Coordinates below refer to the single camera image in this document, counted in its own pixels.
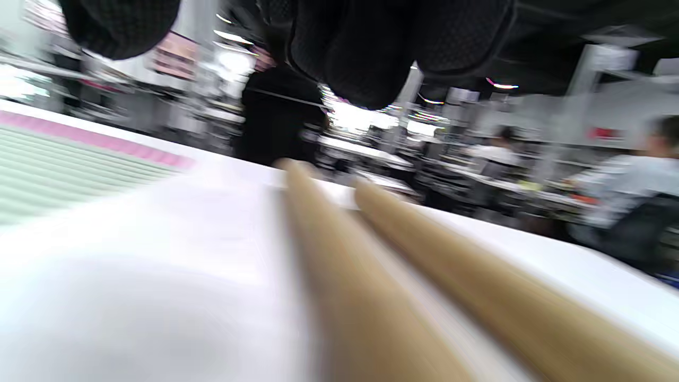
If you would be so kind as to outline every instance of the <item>white shirt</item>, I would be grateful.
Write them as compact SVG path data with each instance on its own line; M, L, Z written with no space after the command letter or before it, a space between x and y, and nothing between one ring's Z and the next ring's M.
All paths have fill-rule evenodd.
M486 162L489 160L509 164L511 166L519 164L519 156L505 147L476 145L470 147L467 153L474 157L471 168L479 173L483 170L483 166L485 166Z
M659 192L679 195L679 160L620 155L571 177L574 185L599 200L585 222L610 228L644 199Z

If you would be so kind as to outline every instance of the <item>pink stripe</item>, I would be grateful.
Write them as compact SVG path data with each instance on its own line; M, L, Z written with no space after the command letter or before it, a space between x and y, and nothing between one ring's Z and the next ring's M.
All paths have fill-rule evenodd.
M139 145L120 138L109 137L108 135L93 133L66 124L25 116L23 114L0 111L0 123L25 128L30 131L54 137L67 138L72 141L82 142L116 152L122 152L136 156L140 159L148 160L149 162L162 163L168 166L187 169L194 163L193 160L189 158L153 149L152 147Z

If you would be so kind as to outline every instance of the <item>black mesh fabric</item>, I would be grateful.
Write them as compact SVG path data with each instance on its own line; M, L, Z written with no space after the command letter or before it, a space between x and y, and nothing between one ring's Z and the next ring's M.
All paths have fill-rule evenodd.
M60 0L71 37L112 59L142 54L169 32L180 0ZM470 73L502 45L515 0L259 0L289 25L287 58L351 103L393 102L416 60L428 76Z
M69 34L81 47L122 60L165 38L179 0L60 0Z
M421 2L412 40L419 67L433 75L479 68L500 47L513 18L513 0Z
M350 0L325 60L325 81L355 105L381 109L396 99L413 62L409 0Z
M294 19L293 0L259 0L264 21L269 25L287 25Z
M339 31L345 6L345 0L297 0L288 60L316 81L325 82L326 54Z

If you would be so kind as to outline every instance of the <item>wooden stick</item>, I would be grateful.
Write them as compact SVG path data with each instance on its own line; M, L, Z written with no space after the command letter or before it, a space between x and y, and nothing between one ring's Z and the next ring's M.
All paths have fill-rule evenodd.
M676 359L366 181L363 216L551 381L679 381Z
M305 164L286 161L287 200L342 381L472 381L371 251L367 233L329 202Z

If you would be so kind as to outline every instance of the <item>person in black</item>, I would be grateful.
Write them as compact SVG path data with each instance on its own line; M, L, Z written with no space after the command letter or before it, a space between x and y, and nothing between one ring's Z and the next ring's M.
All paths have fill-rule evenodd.
M285 36L267 31L276 66L254 72L242 94L245 123L236 157L271 166L279 158L314 162L316 137L326 126L320 91L285 63Z

